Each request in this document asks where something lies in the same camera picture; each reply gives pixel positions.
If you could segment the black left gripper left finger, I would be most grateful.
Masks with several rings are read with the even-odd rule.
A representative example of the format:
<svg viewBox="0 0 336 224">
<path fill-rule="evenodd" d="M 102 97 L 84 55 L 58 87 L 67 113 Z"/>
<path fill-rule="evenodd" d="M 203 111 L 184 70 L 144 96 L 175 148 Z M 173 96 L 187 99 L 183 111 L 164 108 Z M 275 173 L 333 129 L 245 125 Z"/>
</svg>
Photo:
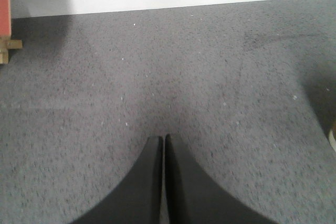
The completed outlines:
<svg viewBox="0 0 336 224">
<path fill-rule="evenodd" d="M 162 162 L 162 137 L 149 137 L 117 187 L 73 223 L 159 223 Z"/>
</svg>

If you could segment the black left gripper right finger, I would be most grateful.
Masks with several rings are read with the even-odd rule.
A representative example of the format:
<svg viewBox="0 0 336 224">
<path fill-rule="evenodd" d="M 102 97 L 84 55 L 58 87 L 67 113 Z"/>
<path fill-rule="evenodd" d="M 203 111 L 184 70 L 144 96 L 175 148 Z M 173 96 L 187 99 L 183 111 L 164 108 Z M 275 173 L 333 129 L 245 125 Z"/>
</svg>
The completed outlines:
<svg viewBox="0 0 336 224">
<path fill-rule="evenodd" d="M 181 137 L 165 137 L 165 188 L 170 223 L 273 223 L 223 190 Z"/>
</svg>

